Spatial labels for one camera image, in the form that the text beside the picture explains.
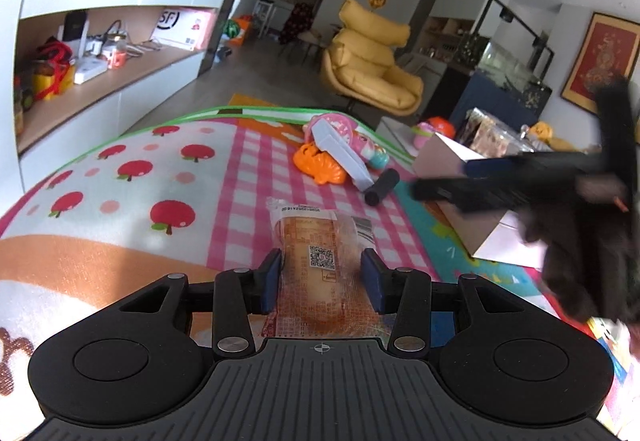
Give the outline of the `black cylinder roller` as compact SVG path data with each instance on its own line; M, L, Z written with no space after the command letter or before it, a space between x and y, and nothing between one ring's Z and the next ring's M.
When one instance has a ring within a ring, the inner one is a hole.
M400 181L400 175L394 168L388 168L378 176L375 183L363 192L364 201L371 207L376 207L393 192Z

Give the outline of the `yellow lounge chair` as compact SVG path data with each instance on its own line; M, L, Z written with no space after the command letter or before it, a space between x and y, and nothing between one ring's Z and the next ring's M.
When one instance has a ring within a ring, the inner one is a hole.
M395 116L419 109L423 80L396 63L395 50L405 47L410 26L396 23L345 0L338 12L342 28L322 52L320 77L334 94Z

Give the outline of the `yellow duck plush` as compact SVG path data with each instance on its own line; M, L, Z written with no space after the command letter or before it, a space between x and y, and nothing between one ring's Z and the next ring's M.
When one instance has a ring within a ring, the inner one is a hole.
M542 120L539 120L539 122L527 130L527 138L532 142L542 143L555 152L577 151L572 143L562 138L555 137L553 128Z

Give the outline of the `orange plastic toy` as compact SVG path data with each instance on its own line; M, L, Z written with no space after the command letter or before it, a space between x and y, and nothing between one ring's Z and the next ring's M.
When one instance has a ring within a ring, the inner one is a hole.
M294 153L293 163L319 186L344 184L347 179L344 168L328 152L321 151L314 142L303 144Z

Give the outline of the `white toy box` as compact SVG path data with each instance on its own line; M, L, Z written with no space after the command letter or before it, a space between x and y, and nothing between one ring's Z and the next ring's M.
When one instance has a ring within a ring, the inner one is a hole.
M337 161L360 192L373 186L374 181L366 164L330 123L326 120L318 120L311 127L311 135L314 138L314 144Z

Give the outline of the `orange round toy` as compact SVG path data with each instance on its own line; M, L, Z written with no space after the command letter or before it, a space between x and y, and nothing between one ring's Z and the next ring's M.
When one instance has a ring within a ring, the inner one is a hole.
M454 125L445 118L439 116L432 116L427 118L426 122L434 129L435 132L449 138L453 139L456 136L456 128Z

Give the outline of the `pink cardboard storage box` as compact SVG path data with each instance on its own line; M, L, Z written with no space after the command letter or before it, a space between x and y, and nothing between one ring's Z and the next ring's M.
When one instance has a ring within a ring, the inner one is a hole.
M462 144L435 134L422 146L412 168L420 178L462 177L467 161L482 159ZM438 206L472 257L541 270L547 246L541 242L525 244L513 212L462 214L452 204L439 202Z

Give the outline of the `white SF express box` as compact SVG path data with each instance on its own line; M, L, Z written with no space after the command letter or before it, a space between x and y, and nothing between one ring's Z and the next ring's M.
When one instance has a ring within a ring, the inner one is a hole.
M192 8L165 8L157 20L151 39L163 46L186 51L206 48L213 31L216 11Z

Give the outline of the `colourful play mat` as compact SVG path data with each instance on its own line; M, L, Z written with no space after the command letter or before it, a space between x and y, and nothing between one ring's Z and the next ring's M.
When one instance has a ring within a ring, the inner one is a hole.
M376 207L298 170L302 131L189 116L53 172L1 220L6 440L634 440L629 335L572 323L536 269L468 253L412 165ZM214 351L214 281L273 248L267 203L372 223L390 269L432 279L427 354L378 337L260 336Z

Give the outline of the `glass jar with lid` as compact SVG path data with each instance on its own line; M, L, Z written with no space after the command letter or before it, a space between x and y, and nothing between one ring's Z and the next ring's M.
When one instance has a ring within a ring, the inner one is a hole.
M495 127L492 132L494 133L495 157L535 152L535 149L529 142L521 139L519 134L516 134L508 128Z

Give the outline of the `packaged bread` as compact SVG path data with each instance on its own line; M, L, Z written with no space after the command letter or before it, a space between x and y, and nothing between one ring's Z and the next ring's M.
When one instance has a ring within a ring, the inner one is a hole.
M260 336L390 337L360 276L363 250L375 249L372 223L316 206L270 198L272 236L283 253L278 300Z

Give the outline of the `red framed gourd picture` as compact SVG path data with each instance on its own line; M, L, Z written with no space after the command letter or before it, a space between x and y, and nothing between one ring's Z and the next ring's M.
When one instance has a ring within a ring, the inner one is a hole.
M639 23L594 12L561 97L592 114L594 91L616 74L630 78L639 57Z

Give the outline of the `fish tank on cabinet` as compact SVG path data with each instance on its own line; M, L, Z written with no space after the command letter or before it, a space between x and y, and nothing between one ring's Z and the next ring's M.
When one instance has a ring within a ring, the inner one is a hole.
M501 21L520 24L530 37L533 52L528 62L521 62L498 42L480 34L493 8L499 10ZM544 77L553 58L554 52L547 41L512 9L501 0L488 0L480 20L463 37L449 63L466 78L460 98L452 110L451 123L461 125L472 109L496 116L513 129L537 123L551 96Z

